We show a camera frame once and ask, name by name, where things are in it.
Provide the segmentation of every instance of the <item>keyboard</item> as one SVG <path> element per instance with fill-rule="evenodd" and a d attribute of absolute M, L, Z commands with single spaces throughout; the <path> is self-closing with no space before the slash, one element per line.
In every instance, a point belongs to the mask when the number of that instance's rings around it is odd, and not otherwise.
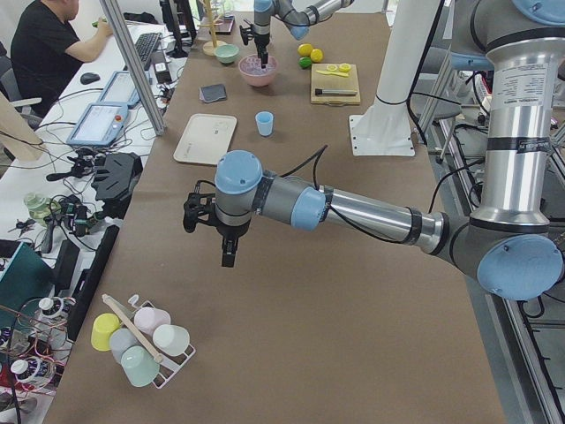
<path fill-rule="evenodd" d="M 151 53 L 156 49 L 160 38 L 161 33 L 145 33 L 135 42 L 135 49 L 138 51 L 144 71 L 151 66 Z"/>

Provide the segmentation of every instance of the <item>cutting board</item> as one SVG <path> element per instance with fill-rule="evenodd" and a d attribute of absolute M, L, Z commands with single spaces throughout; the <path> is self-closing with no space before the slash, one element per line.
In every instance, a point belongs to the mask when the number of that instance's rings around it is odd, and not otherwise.
<path fill-rule="evenodd" d="M 313 64 L 310 85 L 310 103 L 313 104 L 361 104 L 361 94 L 359 91 L 359 80 L 357 67 L 352 64 L 349 72 L 350 76 L 338 77 L 336 75 L 322 75 L 316 70 L 326 71 L 328 64 Z M 324 90 L 356 90 L 356 95 L 316 95 L 314 90 L 322 88 Z"/>

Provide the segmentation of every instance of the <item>green fruit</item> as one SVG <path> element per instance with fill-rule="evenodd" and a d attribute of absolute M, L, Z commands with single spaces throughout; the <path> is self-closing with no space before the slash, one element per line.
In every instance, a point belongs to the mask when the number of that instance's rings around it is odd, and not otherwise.
<path fill-rule="evenodd" d="M 298 64 L 302 69 L 308 69 L 312 66 L 312 59 L 310 57 L 301 57 L 298 60 Z"/>

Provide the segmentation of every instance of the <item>yellow cup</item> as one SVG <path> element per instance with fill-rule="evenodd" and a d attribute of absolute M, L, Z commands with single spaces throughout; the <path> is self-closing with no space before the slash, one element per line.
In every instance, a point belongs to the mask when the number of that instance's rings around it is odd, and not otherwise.
<path fill-rule="evenodd" d="M 90 343 L 94 349 L 101 352 L 110 350 L 109 338 L 120 328 L 120 320 L 114 314 L 98 315 L 94 320 Z"/>

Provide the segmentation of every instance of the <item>person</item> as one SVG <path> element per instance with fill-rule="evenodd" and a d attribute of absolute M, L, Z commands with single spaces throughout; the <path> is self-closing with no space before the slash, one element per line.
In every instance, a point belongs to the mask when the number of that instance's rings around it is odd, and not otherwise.
<path fill-rule="evenodd" d="M 24 98 L 41 97 L 34 111 L 44 117 L 72 77 L 94 61 L 112 35 L 98 19 L 96 33 L 81 41 L 69 21 L 79 13 L 79 0 L 34 0 L 22 13 L 11 42 L 11 61 Z"/>

